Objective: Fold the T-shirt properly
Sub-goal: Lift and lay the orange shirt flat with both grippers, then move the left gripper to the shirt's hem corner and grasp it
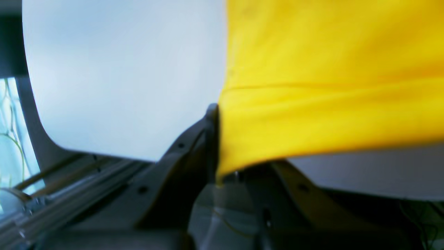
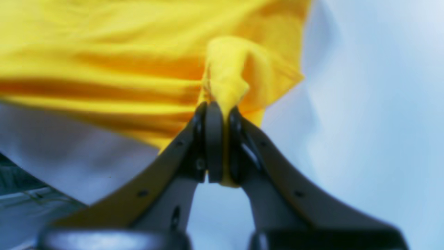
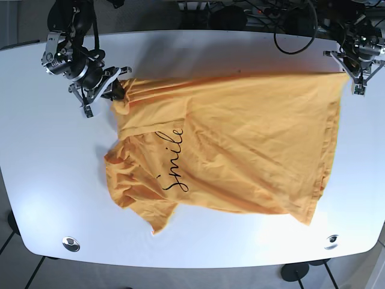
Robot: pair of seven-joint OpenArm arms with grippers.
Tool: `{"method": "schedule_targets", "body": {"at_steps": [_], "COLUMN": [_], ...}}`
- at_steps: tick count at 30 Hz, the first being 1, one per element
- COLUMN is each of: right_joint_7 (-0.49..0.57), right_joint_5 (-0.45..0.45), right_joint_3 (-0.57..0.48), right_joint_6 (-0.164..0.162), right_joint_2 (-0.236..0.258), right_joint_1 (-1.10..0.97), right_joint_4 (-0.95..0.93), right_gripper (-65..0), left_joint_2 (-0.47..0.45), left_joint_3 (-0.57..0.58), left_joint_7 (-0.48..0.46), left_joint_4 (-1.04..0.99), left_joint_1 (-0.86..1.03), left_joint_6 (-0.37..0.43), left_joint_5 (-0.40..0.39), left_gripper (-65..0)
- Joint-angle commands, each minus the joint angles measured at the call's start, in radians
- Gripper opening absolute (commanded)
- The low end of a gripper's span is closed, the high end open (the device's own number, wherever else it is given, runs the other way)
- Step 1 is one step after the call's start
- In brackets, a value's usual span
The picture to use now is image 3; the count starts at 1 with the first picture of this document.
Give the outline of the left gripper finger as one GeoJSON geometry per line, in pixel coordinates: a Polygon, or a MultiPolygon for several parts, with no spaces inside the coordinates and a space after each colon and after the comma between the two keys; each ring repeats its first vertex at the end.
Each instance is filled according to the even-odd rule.
{"type": "Polygon", "coordinates": [[[354,95],[364,96],[366,93],[366,84],[363,83],[354,83],[352,86],[352,92],[354,95]]]}

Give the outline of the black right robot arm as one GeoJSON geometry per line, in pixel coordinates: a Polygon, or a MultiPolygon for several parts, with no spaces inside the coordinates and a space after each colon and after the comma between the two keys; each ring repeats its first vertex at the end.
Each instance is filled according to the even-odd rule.
{"type": "Polygon", "coordinates": [[[69,93],[92,118],[100,98],[121,101],[124,90],[118,77],[130,67],[105,67],[93,1],[55,1],[47,20],[49,34],[41,63],[51,75],[71,81],[69,93]]]}

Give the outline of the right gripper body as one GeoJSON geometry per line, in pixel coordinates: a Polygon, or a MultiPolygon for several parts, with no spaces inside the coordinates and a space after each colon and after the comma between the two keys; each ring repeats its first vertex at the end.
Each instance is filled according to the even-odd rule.
{"type": "Polygon", "coordinates": [[[51,75],[62,75],[71,84],[72,93],[84,105],[96,109],[96,102],[103,97],[106,88],[120,75],[131,73],[130,67],[105,67],[105,51],[99,47],[99,36],[94,36],[94,48],[82,45],[83,35],[50,32],[42,56],[42,66],[51,75]]]}

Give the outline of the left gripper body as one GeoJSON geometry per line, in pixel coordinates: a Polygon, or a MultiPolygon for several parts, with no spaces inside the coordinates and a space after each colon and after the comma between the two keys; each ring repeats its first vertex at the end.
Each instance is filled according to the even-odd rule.
{"type": "Polygon", "coordinates": [[[329,38],[339,45],[338,51],[324,51],[352,79],[354,87],[366,87],[369,80],[384,67],[384,37],[370,20],[351,23],[332,22],[323,25],[329,38]]]}

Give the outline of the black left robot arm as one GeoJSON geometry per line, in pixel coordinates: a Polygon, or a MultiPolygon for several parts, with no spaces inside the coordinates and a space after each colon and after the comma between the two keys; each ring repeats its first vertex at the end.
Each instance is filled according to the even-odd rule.
{"type": "Polygon", "coordinates": [[[353,93],[364,96],[369,80],[384,67],[384,37],[366,15],[364,3],[322,1],[324,29],[339,45],[338,51],[324,51],[353,81],[353,93]]]}

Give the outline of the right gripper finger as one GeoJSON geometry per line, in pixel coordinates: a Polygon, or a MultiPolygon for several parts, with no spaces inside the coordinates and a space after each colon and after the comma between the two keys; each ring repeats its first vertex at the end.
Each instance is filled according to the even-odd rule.
{"type": "Polygon", "coordinates": [[[103,97],[111,101],[121,101],[125,97],[125,90],[119,80],[114,80],[104,91],[103,97]]]}
{"type": "Polygon", "coordinates": [[[92,107],[91,107],[90,104],[84,105],[84,106],[82,107],[82,109],[83,109],[83,112],[84,112],[84,116],[85,116],[86,118],[92,118],[92,117],[94,117],[93,110],[92,110],[92,107]]]}

